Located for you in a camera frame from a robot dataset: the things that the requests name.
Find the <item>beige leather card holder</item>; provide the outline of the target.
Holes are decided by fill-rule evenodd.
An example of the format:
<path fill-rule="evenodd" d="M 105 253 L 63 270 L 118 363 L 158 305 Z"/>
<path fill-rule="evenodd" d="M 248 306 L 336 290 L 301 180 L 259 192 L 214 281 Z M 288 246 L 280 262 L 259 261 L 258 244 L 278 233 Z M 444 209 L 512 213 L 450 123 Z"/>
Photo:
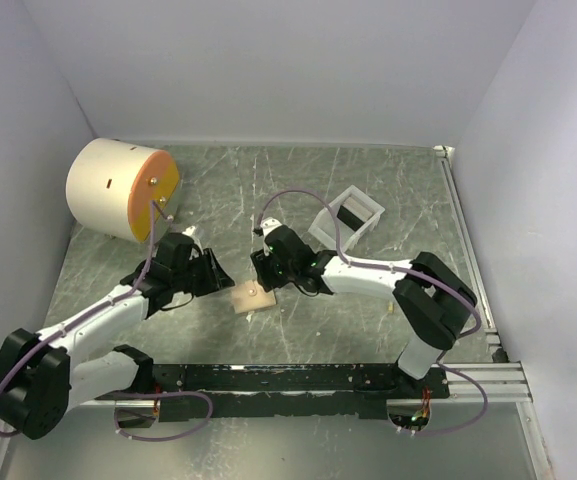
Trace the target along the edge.
<path fill-rule="evenodd" d="M 230 299 L 236 314 L 247 314 L 277 304 L 274 293 L 266 292 L 256 280 L 235 285 L 230 291 Z"/>

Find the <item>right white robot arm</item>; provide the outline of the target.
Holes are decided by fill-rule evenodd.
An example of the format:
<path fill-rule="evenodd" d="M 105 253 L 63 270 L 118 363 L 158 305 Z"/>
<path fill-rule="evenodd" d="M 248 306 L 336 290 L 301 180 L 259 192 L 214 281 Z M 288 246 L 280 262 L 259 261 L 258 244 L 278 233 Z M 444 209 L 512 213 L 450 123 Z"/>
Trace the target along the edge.
<path fill-rule="evenodd" d="M 294 285 L 307 296 L 357 294 L 392 300 L 412 335 L 392 374 L 394 390 L 411 398 L 427 384 L 427 373 L 452 349 L 476 314 L 473 291 L 430 252 L 408 261 L 369 261 L 334 250 L 314 251 L 299 235 L 269 218 L 254 229 L 264 247 L 251 254 L 257 282 L 266 292 Z"/>

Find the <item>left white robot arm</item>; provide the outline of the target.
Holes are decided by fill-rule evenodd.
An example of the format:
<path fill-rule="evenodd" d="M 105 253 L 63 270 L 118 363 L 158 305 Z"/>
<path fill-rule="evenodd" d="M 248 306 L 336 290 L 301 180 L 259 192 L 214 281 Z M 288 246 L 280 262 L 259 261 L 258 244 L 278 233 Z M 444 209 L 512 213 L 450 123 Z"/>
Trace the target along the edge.
<path fill-rule="evenodd" d="M 42 438 L 67 412 L 107 394 L 155 396 L 149 355 L 129 345 L 97 359 L 91 354 L 122 330 L 168 310 L 177 294 L 199 298 L 234 284 L 212 249 L 187 232 L 169 233 L 93 305 L 38 332 L 13 331 L 0 348 L 0 437 Z"/>

